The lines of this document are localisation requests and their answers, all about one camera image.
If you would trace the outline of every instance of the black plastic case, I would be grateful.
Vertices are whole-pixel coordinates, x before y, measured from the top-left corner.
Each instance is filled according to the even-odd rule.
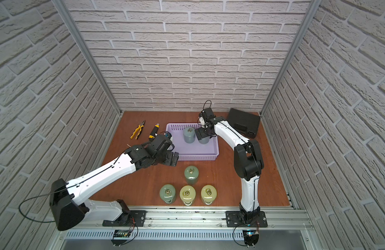
[[[232,108],[227,121],[236,131],[248,138],[255,138],[258,133],[260,116]]]

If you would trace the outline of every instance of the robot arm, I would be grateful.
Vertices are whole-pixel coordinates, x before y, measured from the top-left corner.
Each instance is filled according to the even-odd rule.
[[[172,152],[171,134],[159,134],[152,142],[134,145],[118,158],[76,179],[56,180],[51,186],[50,207],[56,227],[63,231],[87,220],[115,220],[128,208],[123,201],[96,202],[88,198],[103,187],[141,168],[161,163],[175,166],[178,153]]]
[[[211,108],[204,109],[199,120],[202,127],[195,129],[198,140],[218,135],[234,149],[234,169],[242,187],[240,220],[248,223],[260,212],[258,182],[264,165],[259,143],[242,136],[223,117],[216,117]]]

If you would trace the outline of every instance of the brick wall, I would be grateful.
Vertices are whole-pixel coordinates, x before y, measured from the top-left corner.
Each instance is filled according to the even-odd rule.
[[[260,111],[309,1],[66,3],[122,109]]]
[[[115,112],[52,2],[0,2],[0,249],[44,249],[25,198],[92,167]],[[23,204],[52,220],[48,197]]]
[[[385,0],[323,0],[268,110],[324,249],[385,249]]]

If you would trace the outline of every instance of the purple basket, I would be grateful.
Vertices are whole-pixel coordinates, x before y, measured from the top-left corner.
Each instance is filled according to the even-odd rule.
[[[166,131],[173,137],[174,152],[179,153],[179,161],[186,160],[216,160],[219,155],[219,143],[217,137],[210,138],[206,144],[200,144],[195,138],[193,143],[184,141],[183,130],[186,127],[199,128],[197,123],[168,123]]]

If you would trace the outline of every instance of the yellow pliers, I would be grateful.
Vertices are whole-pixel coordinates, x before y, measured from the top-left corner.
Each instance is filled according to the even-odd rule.
[[[130,137],[130,139],[132,139],[134,137],[134,135],[136,134],[136,132],[139,131],[138,134],[136,135],[136,140],[138,139],[138,137],[140,136],[140,134],[142,132],[142,129],[144,128],[144,123],[145,123],[145,120],[142,121],[142,123],[138,126],[138,128],[136,128],[136,130],[134,130],[134,133]]]

